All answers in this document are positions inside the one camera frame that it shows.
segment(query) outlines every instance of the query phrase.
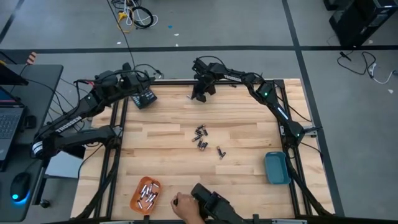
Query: wooden table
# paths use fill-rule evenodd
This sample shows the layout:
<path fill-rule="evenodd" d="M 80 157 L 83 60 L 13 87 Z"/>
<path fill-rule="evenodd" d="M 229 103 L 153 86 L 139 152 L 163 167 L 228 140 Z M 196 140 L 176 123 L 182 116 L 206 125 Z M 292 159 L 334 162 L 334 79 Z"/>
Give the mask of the wooden table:
<path fill-rule="evenodd" d="M 284 81 L 289 105 L 309 118 L 300 80 Z M 139 110 L 133 102 L 128 104 L 112 220 L 143 219 L 129 208 L 129 202 L 146 175 L 163 185 L 152 220 L 178 219 L 170 207 L 171 199 L 177 192 L 189 194 L 198 182 L 229 200 L 244 218 L 252 218 L 253 213 L 260 218 L 294 217 L 289 186 L 270 184 L 264 167 L 267 152 L 282 150 L 277 121 L 266 106 L 249 96 L 245 86 L 217 85 L 217 94 L 208 96 L 206 103 L 186 97 L 192 92 L 190 85 L 151 88 L 158 100 L 149 108 Z M 94 118 L 93 126 L 109 124 L 110 117 L 111 109 L 107 109 Z M 292 117 L 302 125 L 310 124 L 293 111 Z M 202 152 L 191 139 L 203 123 L 209 136 L 205 137 L 208 147 Z M 317 147 L 315 138 L 306 136 L 302 142 Z M 216 146 L 226 152 L 223 160 Z M 88 149 L 85 157 L 94 149 Z M 319 153 L 304 145 L 299 150 L 308 188 L 334 212 Z M 103 149 L 99 150 L 82 167 L 71 217 L 78 215 L 97 191 L 103 155 Z M 304 211 L 301 191 L 296 189 L 300 210 Z M 103 215 L 107 196 L 106 192 Z"/>

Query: gray floor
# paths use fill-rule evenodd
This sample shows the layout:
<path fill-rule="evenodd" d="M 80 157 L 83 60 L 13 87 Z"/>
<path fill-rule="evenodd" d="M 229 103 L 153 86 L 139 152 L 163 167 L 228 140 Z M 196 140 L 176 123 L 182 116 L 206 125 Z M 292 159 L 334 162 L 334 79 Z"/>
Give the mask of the gray floor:
<path fill-rule="evenodd" d="M 212 45 L 292 45 L 280 0 L 142 0 L 159 16 L 159 24 L 127 35 L 131 47 Z M 16 0 L 3 0 L 0 27 Z M 338 45 L 328 24 L 331 12 L 322 0 L 288 0 L 300 45 Z M 398 45 L 393 15 L 371 38 L 372 45 Z M 125 47 L 123 36 L 105 1 L 25 1 L 0 49 L 70 49 Z M 398 69 L 398 50 L 372 51 L 377 57 L 376 77 L 385 80 Z M 150 63 L 167 78 L 192 78 L 192 61 L 215 55 L 231 68 L 263 73 L 267 78 L 301 78 L 294 51 L 241 50 L 213 52 L 134 53 L 136 63 Z M 355 75 L 336 63 L 339 52 L 303 52 L 315 101 L 325 130 L 345 215 L 398 220 L 398 77 L 379 85 L 367 75 Z M 344 64 L 363 70 L 360 52 Z M 117 70 L 130 62 L 129 54 L 39 54 L 36 63 L 62 64 L 67 81 Z M 58 91 L 75 104 L 75 89 L 60 82 Z M 53 207 L 32 207 L 24 223 L 53 222 L 69 217 L 76 181 L 51 180 L 45 198 Z"/>

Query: laptop keyboard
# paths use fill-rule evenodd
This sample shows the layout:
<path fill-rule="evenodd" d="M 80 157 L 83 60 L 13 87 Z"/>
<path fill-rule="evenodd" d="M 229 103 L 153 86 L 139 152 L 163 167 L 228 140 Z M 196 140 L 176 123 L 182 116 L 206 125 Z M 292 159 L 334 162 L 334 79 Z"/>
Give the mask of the laptop keyboard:
<path fill-rule="evenodd" d="M 0 114 L 0 139 L 12 138 L 14 130 L 17 128 L 19 115 Z"/>

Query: human hand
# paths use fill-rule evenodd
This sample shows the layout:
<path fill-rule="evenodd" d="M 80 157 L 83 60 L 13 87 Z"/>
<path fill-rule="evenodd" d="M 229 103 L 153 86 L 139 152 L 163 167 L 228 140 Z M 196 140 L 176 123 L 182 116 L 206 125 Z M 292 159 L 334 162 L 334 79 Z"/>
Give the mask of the human hand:
<path fill-rule="evenodd" d="M 175 199 L 178 200 L 178 205 L 174 204 Z M 174 196 L 170 204 L 172 205 L 174 213 L 185 223 L 203 223 L 199 215 L 198 202 L 191 195 L 181 194 L 179 192 Z"/>

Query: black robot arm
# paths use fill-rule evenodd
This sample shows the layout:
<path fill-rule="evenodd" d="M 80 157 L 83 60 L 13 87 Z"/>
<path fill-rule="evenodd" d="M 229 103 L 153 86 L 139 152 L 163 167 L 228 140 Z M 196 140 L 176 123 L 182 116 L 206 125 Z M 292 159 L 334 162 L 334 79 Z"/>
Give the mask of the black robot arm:
<path fill-rule="evenodd" d="M 298 122 L 292 121 L 292 118 L 287 115 L 285 109 L 281 107 L 277 100 L 277 93 L 274 88 L 275 84 L 272 80 L 264 80 L 260 75 L 255 73 L 228 69 L 220 63 L 209 63 L 206 65 L 199 58 L 194 61 L 192 69 L 197 73 L 194 78 L 198 82 L 193 87 L 191 99 L 196 98 L 198 101 L 206 102 L 205 93 L 209 93 L 210 95 L 215 94 L 215 83 L 220 79 L 242 83 L 248 89 L 249 94 L 257 102 L 267 106 L 284 127 L 284 143 L 286 146 L 292 147 L 300 144 L 307 130 L 304 130 Z M 257 90 L 254 89 L 255 84 L 259 85 Z"/>
<path fill-rule="evenodd" d="M 83 131 L 69 136 L 62 136 L 61 134 L 77 122 L 100 114 L 106 106 L 111 106 L 116 101 L 149 88 L 155 78 L 149 78 L 147 74 L 140 76 L 137 72 L 140 71 L 131 71 L 128 63 L 125 63 L 123 70 L 103 72 L 95 76 L 94 80 L 77 80 L 76 86 L 79 82 L 92 83 L 92 90 L 78 102 L 76 108 L 38 131 L 32 146 L 35 157 L 48 159 L 57 155 L 59 151 L 68 152 L 68 149 L 73 146 L 93 142 L 100 142 L 107 146 L 112 139 L 118 136 L 110 126 L 103 126 L 99 129 Z"/>

